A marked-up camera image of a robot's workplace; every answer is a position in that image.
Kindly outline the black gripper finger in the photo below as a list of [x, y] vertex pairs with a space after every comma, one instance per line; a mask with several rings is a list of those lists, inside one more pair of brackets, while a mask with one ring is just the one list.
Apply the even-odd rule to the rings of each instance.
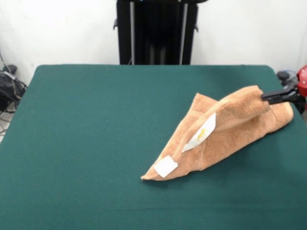
[[299, 97], [296, 87], [286, 87], [273, 92], [263, 93], [262, 99], [294, 99]]
[[267, 96], [269, 104], [281, 104], [285, 102], [297, 103], [301, 99], [300, 94], [272, 94]]

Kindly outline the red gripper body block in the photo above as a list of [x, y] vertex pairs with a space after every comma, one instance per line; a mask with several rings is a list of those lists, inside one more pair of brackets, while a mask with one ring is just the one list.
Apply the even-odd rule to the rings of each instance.
[[307, 97], [307, 65], [303, 66], [297, 73], [297, 88], [301, 96]]

